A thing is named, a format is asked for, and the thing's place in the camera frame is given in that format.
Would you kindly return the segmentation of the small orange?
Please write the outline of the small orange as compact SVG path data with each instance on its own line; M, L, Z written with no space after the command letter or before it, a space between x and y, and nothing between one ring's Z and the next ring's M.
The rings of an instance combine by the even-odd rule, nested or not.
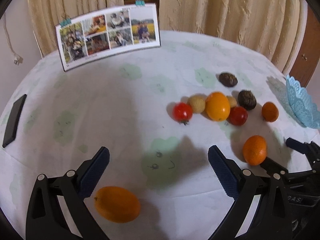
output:
M279 111L274 103L266 102L261 109L261 115L265 121L275 122L279 117Z

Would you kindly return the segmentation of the red cherry tomato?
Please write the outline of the red cherry tomato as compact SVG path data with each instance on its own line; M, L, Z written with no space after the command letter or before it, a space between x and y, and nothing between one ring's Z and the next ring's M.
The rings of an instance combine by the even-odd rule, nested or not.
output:
M244 107L236 106L230 111L228 120L231 124L235 126L242 126L245 124L248 118L248 112Z
M193 116L193 110L190 105L179 102L174 105L172 115L176 122L187 125Z

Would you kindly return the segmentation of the dark brown fruit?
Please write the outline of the dark brown fruit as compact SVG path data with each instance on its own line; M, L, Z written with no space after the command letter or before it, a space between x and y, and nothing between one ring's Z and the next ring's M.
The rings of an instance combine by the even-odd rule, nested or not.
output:
M219 75L219 81L226 87L235 87L238 80L232 73L223 72Z
M238 103L247 111L255 109L257 100L250 90L242 90L238 94Z

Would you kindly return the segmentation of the tan longan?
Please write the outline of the tan longan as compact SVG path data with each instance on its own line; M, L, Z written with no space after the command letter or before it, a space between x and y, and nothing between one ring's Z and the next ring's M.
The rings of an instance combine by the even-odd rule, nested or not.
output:
M230 108L234 108L238 105L237 100L233 96L227 96Z
M205 99L200 95L193 95L189 97L187 104L191 107L193 113L201 114L206 107Z

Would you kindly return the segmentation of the light blue lattice basket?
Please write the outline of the light blue lattice basket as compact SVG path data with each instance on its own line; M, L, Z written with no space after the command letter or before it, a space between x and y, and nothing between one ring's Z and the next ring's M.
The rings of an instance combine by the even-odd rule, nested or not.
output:
M296 118L306 127L319 129L319 110L306 88L293 76L286 76L286 91L289 106Z

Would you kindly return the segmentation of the brown wooden door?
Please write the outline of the brown wooden door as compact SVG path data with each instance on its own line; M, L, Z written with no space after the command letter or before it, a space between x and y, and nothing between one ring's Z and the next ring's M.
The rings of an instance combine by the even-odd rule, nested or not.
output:
M302 87L307 87L316 70L319 61L319 21L313 10L308 6L308 17L305 34L297 58L290 71L300 82Z

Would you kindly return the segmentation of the large yellow-orange fruit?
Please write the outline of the large yellow-orange fruit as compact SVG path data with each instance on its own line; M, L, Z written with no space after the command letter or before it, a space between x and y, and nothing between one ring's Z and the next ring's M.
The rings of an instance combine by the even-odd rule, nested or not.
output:
M206 98L205 112L213 121L225 121L231 107L227 97L221 92L213 92Z

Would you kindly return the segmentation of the black smartphone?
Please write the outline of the black smartphone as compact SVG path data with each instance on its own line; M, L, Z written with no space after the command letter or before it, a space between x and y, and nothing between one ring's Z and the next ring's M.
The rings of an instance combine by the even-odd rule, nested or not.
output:
M10 143L12 143L16 139L18 123L26 98L27 94L23 94L18 100L14 102L11 108L11 112L4 132L2 144L3 148L6 148Z

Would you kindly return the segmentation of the white floral tablecloth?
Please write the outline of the white floral tablecloth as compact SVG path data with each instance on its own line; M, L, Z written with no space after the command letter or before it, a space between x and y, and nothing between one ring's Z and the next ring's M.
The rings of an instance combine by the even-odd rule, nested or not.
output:
M223 72L235 87L219 81ZM175 103L194 94L236 95L250 90L257 106L237 127L195 114L189 124L172 118ZM319 142L290 112L284 75L263 55L219 38L161 32L161 46L123 53L64 72L58 52L38 62L19 84L1 115L4 131L13 103L27 94L16 139L1 148L1 208L25 232L29 198L39 174L59 177L105 146L111 160L98 188L118 186L140 200L141 213L126 224L85 203L111 239L207 239L233 200L224 192L207 152L216 145L241 168L242 146L253 136L267 141L268 156L289 171L310 168L306 157L285 146L286 138ZM279 111L275 122L261 115L266 102Z

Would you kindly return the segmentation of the beige curtain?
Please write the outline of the beige curtain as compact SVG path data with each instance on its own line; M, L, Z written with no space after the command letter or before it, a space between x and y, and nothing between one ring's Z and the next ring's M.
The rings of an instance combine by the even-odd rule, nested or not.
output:
M302 44L305 0L159 0L163 30L206 34L232 41L290 72Z
M124 0L28 0L29 15L41 55L46 56L57 50L55 26L65 18L118 5L124 5Z

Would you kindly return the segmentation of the photo collage calendar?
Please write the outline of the photo collage calendar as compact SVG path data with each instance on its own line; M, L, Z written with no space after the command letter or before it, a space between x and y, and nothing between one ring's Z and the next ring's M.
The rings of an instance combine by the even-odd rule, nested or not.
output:
M105 57L161 45L157 7L145 3L112 7L71 18L55 27L65 72Z

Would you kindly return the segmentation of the teal binder clip left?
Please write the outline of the teal binder clip left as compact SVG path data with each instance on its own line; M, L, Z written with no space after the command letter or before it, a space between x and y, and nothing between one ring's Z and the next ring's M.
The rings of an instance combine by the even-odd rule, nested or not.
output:
M60 22L60 27L63 28L65 26L68 26L71 24L71 18L68 15L65 15L62 17L62 20Z

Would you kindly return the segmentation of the teal binder clip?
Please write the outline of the teal binder clip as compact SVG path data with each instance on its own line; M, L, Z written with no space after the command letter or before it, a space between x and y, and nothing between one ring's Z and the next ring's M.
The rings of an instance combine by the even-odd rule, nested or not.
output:
M144 0L136 0L135 5L138 7L143 7L145 5L145 1Z
M60 22L60 27L63 28L65 26L68 26L71 24L71 18L68 15L65 15L62 17L62 20Z

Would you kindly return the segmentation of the teal binder clip right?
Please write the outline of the teal binder clip right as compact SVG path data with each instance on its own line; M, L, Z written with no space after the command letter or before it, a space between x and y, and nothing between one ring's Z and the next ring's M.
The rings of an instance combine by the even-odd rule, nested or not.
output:
M138 7L143 7L145 5L145 1L144 0L136 0L135 5Z

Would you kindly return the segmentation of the beige curtain left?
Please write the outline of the beige curtain left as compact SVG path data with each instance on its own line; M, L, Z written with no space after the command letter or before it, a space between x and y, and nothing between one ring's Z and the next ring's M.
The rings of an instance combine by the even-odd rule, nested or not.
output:
M29 15L41 55L46 56L57 50L55 26L65 18L118 5L124 5L124 0L28 0Z

